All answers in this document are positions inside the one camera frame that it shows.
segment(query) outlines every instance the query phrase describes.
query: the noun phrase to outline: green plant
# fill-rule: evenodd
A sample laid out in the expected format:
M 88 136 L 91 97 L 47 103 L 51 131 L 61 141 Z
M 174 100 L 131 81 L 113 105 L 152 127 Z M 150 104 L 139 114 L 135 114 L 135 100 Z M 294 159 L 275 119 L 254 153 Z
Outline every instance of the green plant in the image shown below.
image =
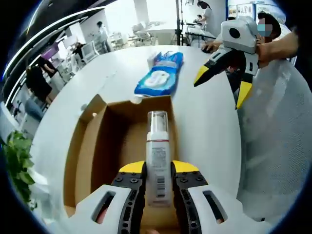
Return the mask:
M 33 210 L 37 203 L 31 202 L 29 185 L 35 182 L 27 172 L 34 165 L 29 154 L 31 143 L 22 133 L 14 131 L 8 136 L 3 149 L 9 177 L 22 200 Z

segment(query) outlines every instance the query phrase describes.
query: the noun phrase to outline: black pole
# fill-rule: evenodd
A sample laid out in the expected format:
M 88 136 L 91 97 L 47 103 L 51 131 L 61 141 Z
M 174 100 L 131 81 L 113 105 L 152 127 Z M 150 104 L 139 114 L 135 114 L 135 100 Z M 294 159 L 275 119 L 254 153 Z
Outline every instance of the black pole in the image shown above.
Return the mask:
M 180 45 L 180 36 L 181 36 L 181 30 L 180 30 L 180 16 L 179 16 L 179 0 L 175 0 L 175 5 L 176 5 L 176 44 Z

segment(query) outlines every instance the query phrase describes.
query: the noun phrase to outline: blue wet wipes package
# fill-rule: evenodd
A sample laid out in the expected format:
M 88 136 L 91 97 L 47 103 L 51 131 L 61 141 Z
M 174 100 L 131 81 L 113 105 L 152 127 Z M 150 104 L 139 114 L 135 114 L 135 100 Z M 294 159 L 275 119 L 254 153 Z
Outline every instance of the blue wet wipes package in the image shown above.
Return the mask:
M 144 96 L 170 95 L 177 84 L 178 73 L 183 64 L 181 52 L 157 56 L 155 66 L 139 81 L 135 94 Z

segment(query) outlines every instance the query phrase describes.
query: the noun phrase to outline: cardboard box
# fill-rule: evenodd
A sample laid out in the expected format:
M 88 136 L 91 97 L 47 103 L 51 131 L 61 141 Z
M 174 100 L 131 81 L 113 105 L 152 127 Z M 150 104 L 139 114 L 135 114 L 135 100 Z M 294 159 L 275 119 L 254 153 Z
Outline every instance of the cardboard box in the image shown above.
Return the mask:
M 75 128 L 65 168 L 64 205 L 71 216 L 81 200 L 103 184 L 111 184 L 119 169 L 146 160 L 149 111 L 166 111 L 171 160 L 178 160 L 177 131 L 170 96 L 106 104 L 95 96 Z M 176 210 L 145 205 L 141 228 L 178 233 Z

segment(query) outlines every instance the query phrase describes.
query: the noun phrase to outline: round white table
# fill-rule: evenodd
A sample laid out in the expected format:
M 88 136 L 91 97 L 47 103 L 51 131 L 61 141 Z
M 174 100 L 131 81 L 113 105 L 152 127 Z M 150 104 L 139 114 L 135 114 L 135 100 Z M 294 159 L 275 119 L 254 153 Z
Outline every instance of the round white table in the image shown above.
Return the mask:
M 138 47 L 100 55 L 88 63 L 61 90 L 39 125 L 30 153 L 34 169 L 48 180 L 51 202 L 58 217 L 66 215 L 63 205 L 65 162 L 82 105 L 88 104 L 96 94 L 107 103 L 132 99 L 137 82 L 149 71 L 147 58 L 159 51 L 184 54 L 173 95 L 179 159 L 197 166 L 208 183 L 236 198 L 241 139 L 226 74 L 223 72 L 194 88 L 195 76 L 209 55 L 193 47 Z

